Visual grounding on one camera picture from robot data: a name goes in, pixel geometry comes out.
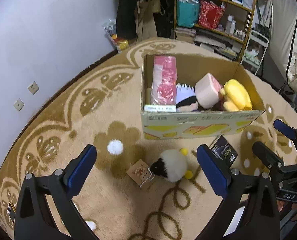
teal bag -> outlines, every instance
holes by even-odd
[[[199,0],[198,3],[189,3],[177,1],[177,25],[181,27],[192,28],[198,21],[198,14],[200,11]]]

pink plush toy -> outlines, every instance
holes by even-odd
[[[176,58],[172,56],[155,56],[151,104],[175,105],[176,80]]]
[[[200,106],[209,109],[218,103],[223,98],[219,92],[222,87],[212,74],[207,73],[202,77],[195,85],[195,94]]]

electrical outlet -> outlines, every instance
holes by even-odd
[[[28,87],[28,90],[34,95],[38,90],[39,86],[35,83],[35,81]]]
[[[14,107],[17,111],[20,111],[23,106],[24,106],[24,103],[21,101],[20,98],[14,103]]]

banana plush toy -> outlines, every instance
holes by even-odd
[[[235,79],[227,81],[220,93],[224,96],[223,107],[226,111],[234,112],[253,109],[250,95],[245,87]]]
[[[169,182],[177,182],[183,177],[191,179],[193,173],[187,169],[188,150],[166,150],[161,153],[160,158],[154,162],[150,171],[158,176],[163,176]]]

